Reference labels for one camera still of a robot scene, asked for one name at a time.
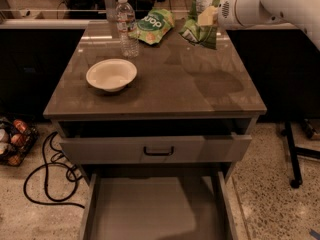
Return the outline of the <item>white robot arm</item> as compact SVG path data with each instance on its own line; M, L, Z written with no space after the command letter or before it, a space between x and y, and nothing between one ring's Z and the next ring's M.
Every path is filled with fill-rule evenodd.
M320 0L220 0L208 6L197 23L225 30L289 23L320 49Z

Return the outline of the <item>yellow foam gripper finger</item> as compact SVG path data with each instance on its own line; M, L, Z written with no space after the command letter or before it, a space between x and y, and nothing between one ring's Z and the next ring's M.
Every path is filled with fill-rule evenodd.
M209 6L198 16L197 23L199 26L216 26L217 21L218 8L215 6Z

